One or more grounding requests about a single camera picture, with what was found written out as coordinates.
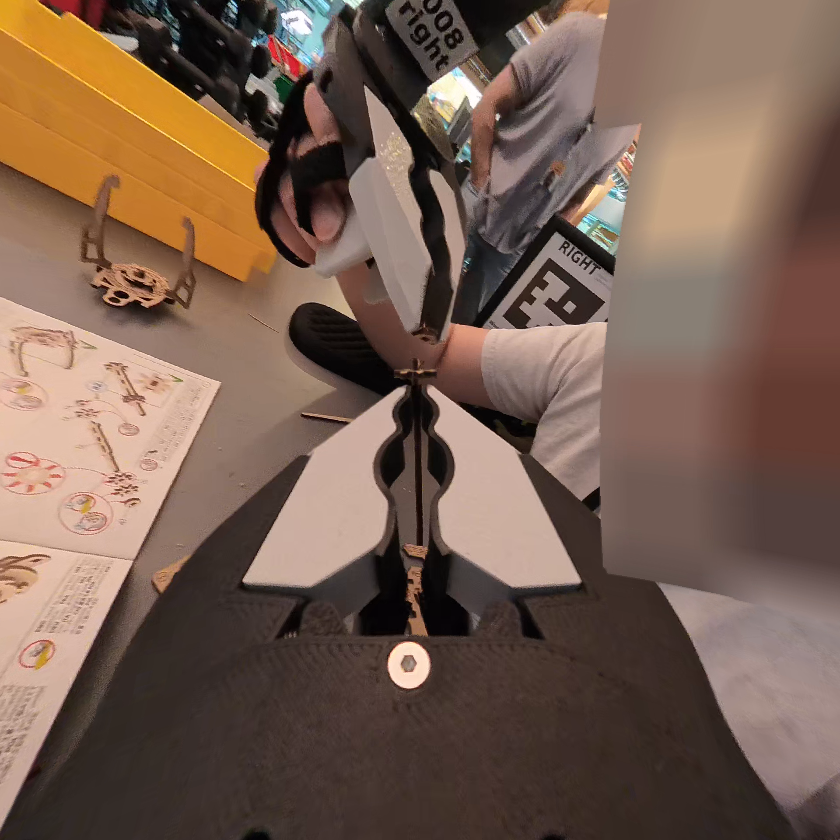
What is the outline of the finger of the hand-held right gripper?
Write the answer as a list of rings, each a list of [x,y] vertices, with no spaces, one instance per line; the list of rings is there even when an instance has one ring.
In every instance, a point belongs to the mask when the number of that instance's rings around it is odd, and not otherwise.
[[[350,197],[370,257],[364,301],[389,302],[407,332],[435,332],[424,314],[433,259],[423,234],[423,212],[412,176],[436,162],[436,147],[409,112],[398,122],[372,89],[363,86],[373,155],[350,178]]]
[[[427,247],[432,269],[423,301],[423,322],[440,329],[440,343],[448,336],[466,252],[466,236],[459,204],[459,190],[440,171],[428,173],[435,195],[433,209],[423,221],[431,224]]]

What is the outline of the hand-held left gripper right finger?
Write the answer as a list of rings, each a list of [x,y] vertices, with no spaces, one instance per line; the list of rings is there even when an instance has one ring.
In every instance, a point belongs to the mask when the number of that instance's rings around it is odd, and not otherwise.
[[[467,635],[489,606],[579,592],[583,580],[522,455],[438,388],[423,397],[429,502],[422,615]]]

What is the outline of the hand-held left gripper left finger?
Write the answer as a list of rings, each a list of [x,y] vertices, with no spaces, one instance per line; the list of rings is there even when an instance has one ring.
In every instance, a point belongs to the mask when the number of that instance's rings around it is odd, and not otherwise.
[[[306,457],[244,588],[328,603],[362,635],[404,635],[411,606],[392,487],[406,468],[410,394],[395,389]]]

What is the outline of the wooden model shaft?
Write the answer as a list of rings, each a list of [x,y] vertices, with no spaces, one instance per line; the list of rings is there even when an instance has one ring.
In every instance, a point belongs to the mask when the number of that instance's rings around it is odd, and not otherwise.
[[[425,432],[424,420],[424,385],[426,380],[434,378],[436,370],[428,369],[418,358],[413,358],[410,365],[395,372],[396,376],[409,385],[409,396],[412,421],[412,442],[413,442],[413,498],[415,505],[415,541],[405,543],[403,552],[405,556],[413,561],[407,570],[406,599],[409,603],[409,617],[407,632],[412,636],[425,637],[428,635],[422,611],[422,576],[424,562],[427,557],[425,547],[425,498],[424,481],[426,474],[425,460]]]

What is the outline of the wooden model base assembly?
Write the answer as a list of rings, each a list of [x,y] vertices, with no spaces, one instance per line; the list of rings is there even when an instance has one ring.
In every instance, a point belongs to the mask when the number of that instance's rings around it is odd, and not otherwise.
[[[193,221],[184,217],[185,246],[182,254],[182,269],[176,283],[151,268],[125,263],[114,263],[104,254],[104,223],[108,215],[112,190],[120,187],[120,179],[115,174],[107,175],[100,183],[92,218],[88,226],[81,230],[80,261],[96,267],[90,285],[102,290],[101,299],[115,308],[123,308],[137,303],[142,308],[151,309],[161,305],[179,304],[189,309],[193,302],[196,288],[194,274],[195,229]]]

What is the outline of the person's right hand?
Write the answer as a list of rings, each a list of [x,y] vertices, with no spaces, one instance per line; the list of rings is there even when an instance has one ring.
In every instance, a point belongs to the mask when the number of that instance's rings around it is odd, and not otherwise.
[[[313,265],[342,233],[348,177],[338,124],[311,72],[292,88],[255,180],[259,228],[286,261]]]

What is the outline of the black white marker board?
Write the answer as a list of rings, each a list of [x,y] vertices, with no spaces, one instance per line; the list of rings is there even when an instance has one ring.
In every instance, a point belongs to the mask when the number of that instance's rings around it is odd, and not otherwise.
[[[615,267],[614,255],[555,215],[471,324],[531,329],[607,322]]]

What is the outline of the black equipment rack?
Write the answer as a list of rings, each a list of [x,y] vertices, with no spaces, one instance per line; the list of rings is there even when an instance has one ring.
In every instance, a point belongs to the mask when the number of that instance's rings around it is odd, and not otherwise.
[[[291,47],[312,32],[292,2],[104,2],[102,31],[189,98],[209,98],[258,140],[272,140],[283,102],[308,69]]]

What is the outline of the instruction booklet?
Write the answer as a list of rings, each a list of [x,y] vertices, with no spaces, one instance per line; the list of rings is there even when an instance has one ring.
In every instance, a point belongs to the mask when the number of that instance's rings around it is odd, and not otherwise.
[[[219,383],[1,303],[4,821]]]

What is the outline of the yellow plastic bin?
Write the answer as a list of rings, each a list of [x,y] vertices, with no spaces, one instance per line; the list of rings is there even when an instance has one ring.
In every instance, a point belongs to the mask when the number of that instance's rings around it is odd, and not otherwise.
[[[1,3],[1,157],[92,205],[103,179],[110,215],[241,281],[277,255],[259,229],[253,174],[267,153],[202,104],[72,15]]]

